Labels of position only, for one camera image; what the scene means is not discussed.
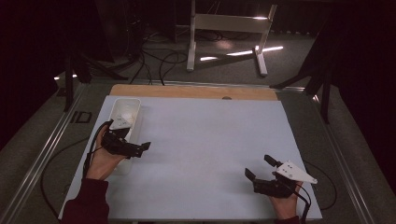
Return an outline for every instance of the aluminum rail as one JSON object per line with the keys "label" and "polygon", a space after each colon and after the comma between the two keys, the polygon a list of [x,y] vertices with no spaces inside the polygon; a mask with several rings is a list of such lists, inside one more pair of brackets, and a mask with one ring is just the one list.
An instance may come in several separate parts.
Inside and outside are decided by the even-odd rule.
{"label": "aluminum rail", "polygon": [[[315,111],[320,115],[319,111],[319,99],[317,96],[313,97],[312,103],[315,105]],[[326,131],[327,137],[332,145],[332,156],[335,160],[336,166],[340,172],[340,176],[343,178],[344,183],[346,185],[346,190],[348,191],[349,197],[355,206],[355,210],[361,220],[362,224],[375,224],[375,220],[373,218],[372,213],[370,212],[369,207],[367,206],[366,201],[361,194],[361,190],[359,188],[358,183],[356,182],[353,174],[351,173],[347,161],[343,156],[342,149],[338,145],[335,140],[335,136],[333,135],[332,127],[330,124],[326,124],[324,120],[321,120],[321,124],[323,125],[323,129]]]}
{"label": "aluminum rail", "polygon": [[22,210],[26,200],[28,199],[30,193],[35,187],[35,183],[40,178],[44,167],[47,165],[53,151],[55,150],[62,135],[64,134],[64,130],[66,129],[67,124],[70,122],[70,119],[73,116],[73,112],[77,107],[78,102],[85,88],[86,88],[86,84],[80,84],[78,86],[75,94],[74,103],[71,104],[68,112],[64,112],[62,114],[54,130],[49,136],[46,145],[44,145],[44,147],[41,149],[39,155],[35,159],[33,165],[29,168],[20,186],[18,187],[15,195],[8,204],[5,212],[0,217],[0,223],[2,224],[13,223],[15,219],[18,217],[18,214]]}

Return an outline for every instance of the human arm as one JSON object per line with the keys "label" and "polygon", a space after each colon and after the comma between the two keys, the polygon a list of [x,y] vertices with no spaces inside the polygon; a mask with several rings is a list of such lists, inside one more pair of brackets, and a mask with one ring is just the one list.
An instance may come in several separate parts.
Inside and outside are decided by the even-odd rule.
{"label": "human arm", "polygon": [[[298,192],[303,182],[297,182],[295,191]],[[269,197],[272,206],[276,212],[275,224],[298,224],[300,223],[299,217],[297,216],[297,200],[296,194],[291,194],[289,198],[276,198]]]}
{"label": "human arm", "polygon": [[92,162],[87,175],[81,180],[78,196],[66,202],[62,224],[104,224],[107,223],[109,207],[106,202],[108,182],[106,179],[120,161],[125,159],[121,155],[112,155],[102,148],[102,136],[106,126],[99,132],[96,148],[92,155]]}

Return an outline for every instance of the black clamp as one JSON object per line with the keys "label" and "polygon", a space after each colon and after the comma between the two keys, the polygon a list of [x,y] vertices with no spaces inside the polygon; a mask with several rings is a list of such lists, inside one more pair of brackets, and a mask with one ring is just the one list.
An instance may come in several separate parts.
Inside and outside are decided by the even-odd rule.
{"label": "black clamp", "polygon": [[[279,167],[282,162],[274,160],[272,157],[265,155],[264,159],[272,166]],[[273,173],[276,177],[274,180],[256,179],[256,176],[245,169],[245,176],[253,183],[253,190],[255,193],[265,194],[276,198],[289,198],[294,193],[296,188],[296,181],[290,180],[283,175]]]}
{"label": "black clamp", "polygon": [[128,143],[125,140],[125,136],[128,132],[129,128],[119,130],[107,129],[104,136],[102,137],[102,147],[113,155],[126,156],[127,159],[131,159],[131,157],[140,158],[143,152],[149,149],[151,143],[147,142],[141,146]]}

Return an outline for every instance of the red sleeve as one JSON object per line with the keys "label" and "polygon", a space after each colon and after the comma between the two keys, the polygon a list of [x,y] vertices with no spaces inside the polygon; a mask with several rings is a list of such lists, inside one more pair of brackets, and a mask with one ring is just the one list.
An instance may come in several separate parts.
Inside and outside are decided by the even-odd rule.
{"label": "red sleeve", "polygon": [[283,220],[275,220],[275,224],[300,224],[300,219],[298,216],[291,217],[288,219],[283,219]]}
{"label": "red sleeve", "polygon": [[62,224],[107,224],[108,204],[106,191],[108,182],[84,178],[78,196],[64,206]]}

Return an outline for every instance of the metal bar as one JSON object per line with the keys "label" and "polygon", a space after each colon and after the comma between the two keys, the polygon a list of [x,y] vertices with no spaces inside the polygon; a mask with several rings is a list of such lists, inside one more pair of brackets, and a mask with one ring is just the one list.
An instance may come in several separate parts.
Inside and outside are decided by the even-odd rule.
{"label": "metal bar", "polygon": [[277,5],[271,5],[270,13],[268,14],[268,20],[272,22],[274,20]]}
{"label": "metal bar", "polygon": [[191,0],[191,26],[190,26],[190,47],[187,58],[187,71],[192,72],[195,65],[195,0]]}
{"label": "metal bar", "polygon": [[332,71],[326,71],[323,78],[322,102],[320,104],[320,114],[323,120],[329,124],[329,102],[330,89],[332,85]]}
{"label": "metal bar", "polygon": [[[320,104],[318,101],[318,97],[315,96],[314,100],[312,101],[313,104]],[[319,111],[319,106],[315,106],[316,112],[320,116],[320,111]],[[328,139],[331,142],[332,145],[332,155],[334,157],[335,163],[337,165],[338,170],[340,171],[340,176],[343,178],[344,183],[346,185],[346,190],[349,193],[350,199],[355,206],[356,212],[361,219],[362,224],[375,224],[375,220],[373,218],[373,215],[371,214],[369,208],[367,207],[366,201],[364,201],[363,196],[361,194],[361,190],[359,188],[358,183],[356,182],[355,178],[353,177],[353,174],[349,170],[349,167],[347,165],[346,160],[344,159],[343,152],[339,145],[337,144],[337,141],[335,140],[335,137],[332,133],[332,128],[329,124],[325,124],[324,121],[322,121],[322,125],[324,130],[326,131],[326,134],[328,135]]]}
{"label": "metal bar", "polygon": [[262,77],[266,77],[268,75],[268,71],[267,71],[267,66],[265,65],[265,60],[264,60],[264,56],[262,55],[262,52],[258,52],[256,50],[256,59],[257,59],[257,64],[259,66],[260,75]]}
{"label": "metal bar", "polygon": [[56,124],[54,130],[52,131],[49,139],[47,140],[46,145],[41,149],[39,155],[35,159],[33,165],[30,167],[29,171],[26,173],[23,178],[20,186],[18,187],[14,197],[11,202],[8,204],[5,212],[2,214],[0,218],[0,223],[8,224],[13,223],[17,218],[19,212],[23,208],[26,200],[28,199],[30,193],[35,187],[35,183],[41,176],[41,173],[44,167],[47,165],[54,149],[58,145],[67,124],[73,116],[73,111],[77,107],[79,99],[83,91],[85,90],[86,84],[81,84],[76,92],[75,98],[76,100],[71,105],[70,110],[64,112],[61,116],[60,120]]}
{"label": "metal bar", "polygon": [[268,26],[267,18],[196,14],[195,29],[264,33]]}
{"label": "metal bar", "polygon": [[70,105],[73,104],[73,60],[72,57],[67,54],[64,60],[65,71],[64,71],[64,85],[66,91],[66,102],[64,105],[64,112],[68,111]]}

